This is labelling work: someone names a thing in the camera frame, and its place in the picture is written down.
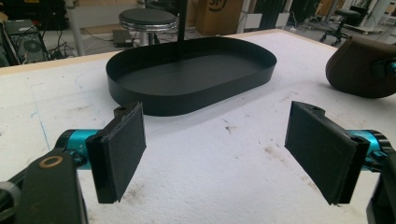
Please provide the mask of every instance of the black equipment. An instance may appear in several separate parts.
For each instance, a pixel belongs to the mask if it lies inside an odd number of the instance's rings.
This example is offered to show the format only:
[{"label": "black equipment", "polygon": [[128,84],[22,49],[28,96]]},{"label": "black equipment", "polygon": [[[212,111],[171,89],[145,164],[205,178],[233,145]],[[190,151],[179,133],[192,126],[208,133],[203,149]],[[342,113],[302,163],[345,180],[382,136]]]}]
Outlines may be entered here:
[{"label": "black equipment", "polygon": [[351,6],[350,10],[357,11],[361,15],[358,18],[346,18],[346,24],[352,26],[359,26],[361,21],[363,21],[364,17],[367,15],[367,11],[369,10],[367,7],[355,7]]},{"label": "black equipment", "polygon": [[31,20],[39,30],[68,27],[64,0],[2,0],[10,20]]},{"label": "black equipment", "polygon": [[279,13],[283,11],[286,0],[258,0],[254,7],[254,13],[261,13],[259,30],[276,28],[276,21]]},{"label": "black equipment", "polygon": [[16,64],[18,64],[18,60],[9,45],[3,23],[0,22],[0,67]]},{"label": "black equipment", "polygon": [[41,34],[30,20],[6,21],[5,26],[21,64],[49,60]]},{"label": "black equipment", "polygon": [[382,133],[344,130],[323,109],[292,102],[285,147],[329,204],[349,203],[361,169],[380,172],[367,217],[370,224],[395,223],[396,153]]},{"label": "black equipment", "polygon": [[293,0],[290,7],[290,20],[295,20],[298,23],[303,22],[315,15],[315,6],[318,5],[320,0]]},{"label": "black equipment", "polygon": [[113,30],[114,47],[116,48],[133,48],[134,41],[132,40],[129,31],[127,30]]},{"label": "black equipment", "polygon": [[92,169],[99,203],[120,201],[146,139],[140,103],[114,115],[103,130],[65,131],[51,152],[0,182],[0,223],[88,223],[78,167]]}]

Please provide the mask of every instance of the bar stool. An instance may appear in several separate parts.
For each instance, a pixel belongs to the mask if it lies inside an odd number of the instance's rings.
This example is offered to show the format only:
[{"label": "bar stool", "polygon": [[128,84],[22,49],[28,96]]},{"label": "bar stool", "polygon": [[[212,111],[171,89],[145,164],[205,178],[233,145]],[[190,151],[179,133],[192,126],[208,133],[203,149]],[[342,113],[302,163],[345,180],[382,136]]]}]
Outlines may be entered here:
[{"label": "bar stool", "polygon": [[324,33],[324,36],[319,40],[320,42],[324,42],[324,40],[326,39],[327,35],[332,35],[335,36],[335,38],[337,38],[335,40],[334,43],[332,43],[332,46],[337,46],[341,43],[341,38],[348,38],[348,35],[344,34],[341,32],[341,30],[344,27],[344,23],[346,22],[347,18],[359,18],[361,16],[361,14],[357,11],[354,10],[349,10],[349,9],[337,9],[334,11],[335,15],[339,15],[342,16],[341,18],[341,23],[338,25],[337,30],[336,31],[326,31]]},{"label": "bar stool", "polygon": [[153,44],[155,33],[169,31],[177,27],[177,17],[167,11],[152,8],[132,8],[121,12],[120,25],[131,31],[148,34],[148,44]]}]

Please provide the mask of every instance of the floor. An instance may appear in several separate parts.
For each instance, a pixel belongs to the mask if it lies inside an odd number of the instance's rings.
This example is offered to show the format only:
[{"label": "floor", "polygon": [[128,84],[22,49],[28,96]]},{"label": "floor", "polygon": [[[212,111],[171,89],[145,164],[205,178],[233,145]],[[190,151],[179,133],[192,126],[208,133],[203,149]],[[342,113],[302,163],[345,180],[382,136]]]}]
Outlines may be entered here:
[{"label": "floor", "polygon": [[[334,20],[331,20],[328,24],[325,24],[322,21],[306,21],[302,24],[288,24],[283,29],[297,35],[319,41],[325,30],[335,29],[337,25],[338,22]],[[365,38],[373,39],[379,42],[386,42],[388,44],[393,44],[396,42],[396,37],[392,37],[390,35],[395,29],[395,22],[380,22],[375,29],[377,32],[370,33],[368,35],[363,34],[362,31],[357,31],[348,27],[344,28],[343,32],[348,35],[360,35]],[[137,38],[137,34],[135,32],[131,32],[131,36]],[[193,27],[186,29],[185,39],[200,37],[203,36],[196,32]],[[162,43],[176,41],[177,31],[160,34],[158,35],[158,38]],[[77,56],[76,46],[71,30],[47,31],[44,33],[43,39],[49,54],[52,55],[52,58],[62,59]],[[85,32],[85,35],[82,36],[82,39],[86,55],[123,50],[123,48],[114,47],[112,34],[93,35]],[[324,43],[330,45],[334,41],[334,37],[328,36]]]}]

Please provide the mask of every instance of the black cable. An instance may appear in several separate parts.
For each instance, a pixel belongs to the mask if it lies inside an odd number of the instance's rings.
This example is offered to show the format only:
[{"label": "black cable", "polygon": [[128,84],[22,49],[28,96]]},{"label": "black cable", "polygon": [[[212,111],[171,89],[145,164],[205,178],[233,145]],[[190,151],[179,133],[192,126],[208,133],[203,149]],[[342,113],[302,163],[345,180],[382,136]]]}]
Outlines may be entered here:
[{"label": "black cable", "polygon": [[239,22],[238,22],[238,28],[239,28],[239,26],[241,25],[242,20],[243,20],[244,18],[248,18],[248,12],[247,12],[247,11],[241,11],[241,12],[243,12],[243,13],[245,13],[245,14],[244,14],[244,16],[241,18],[241,20],[239,20]]},{"label": "black cable", "polygon": [[68,58],[69,55],[66,53],[66,47],[68,47],[67,42],[64,42],[64,56],[67,56],[66,58]]},{"label": "black cable", "polygon": [[56,47],[53,48],[53,49],[48,49],[48,52],[50,52],[50,51],[55,51],[57,48],[58,48],[58,46],[56,46]]},{"label": "black cable", "polygon": [[29,29],[25,30],[25,31],[18,37],[17,41],[15,41],[15,48],[16,48],[17,53],[18,53],[18,51],[20,50],[20,47],[21,47],[21,39],[22,39],[25,35],[28,35],[28,32],[29,32],[31,29],[35,28],[35,27],[36,27],[35,25],[29,27]]},{"label": "black cable", "polygon": [[294,12],[291,11],[290,14],[292,14],[292,18],[293,18],[293,20],[294,20],[294,28],[295,28],[295,29],[298,29],[299,24],[298,24],[298,22],[297,22],[297,20],[296,20],[296,17],[295,17],[295,15],[294,15]]},{"label": "black cable", "polygon": [[[174,40],[174,38],[175,38],[175,35],[177,35],[177,33],[178,33],[178,31],[175,30],[175,31],[169,31],[169,32],[164,32],[164,33],[158,34],[158,36],[160,37],[160,38],[159,38],[160,40],[167,41],[167,42],[174,42],[173,40]],[[187,29],[187,30],[185,31],[185,33],[184,33],[185,39],[196,39],[196,38],[200,38],[199,35],[188,36],[187,33],[195,34],[194,30],[192,30],[192,29]]]},{"label": "black cable", "polygon": [[160,44],[160,39],[158,39],[158,36],[154,33],[154,44]]},{"label": "black cable", "polygon": [[49,24],[50,24],[50,18],[53,16],[52,15],[52,13],[51,13],[51,10],[50,10],[50,8],[49,8],[49,14],[50,14],[50,16],[48,17],[48,18],[46,18],[45,20],[43,20],[43,21],[46,21],[46,26],[44,27],[44,31],[43,31],[43,34],[41,35],[43,38],[44,38],[44,35],[46,34],[46,32],[47,32],[47,29],[48,29],[48,27],[49,27]]},{"label": "black cable", "polygon": [[59,48],[60,48],[61,37],[62,37],[63,34],[64,34],[64,32],[62,32],[62,30],[61,30],[61,34],[58,37],[58,48],[57,48],[57,50],[59,50]]},{"label": "black cable", "polygon": [[93,35],[93,34],[91,34],[87,29],[84,29],[84,31],[87,32],[88,35],[90,35],[90,36],[92,36],[92,37],[94,37],[94,38],[96,38],[96,39],[103,40],[103,41],[113,41],[113,39],[108,39],[108,40],[106,40],[106,39],[103,39],[103,38],[98,37],[98,36],[96,36],[96,35]]},{"label": "black cable", "polygon": [[137,35],[137,32],[134,32],[134,38],[132,39],[132,41],[134,41],[136,39],[136,35]]}]

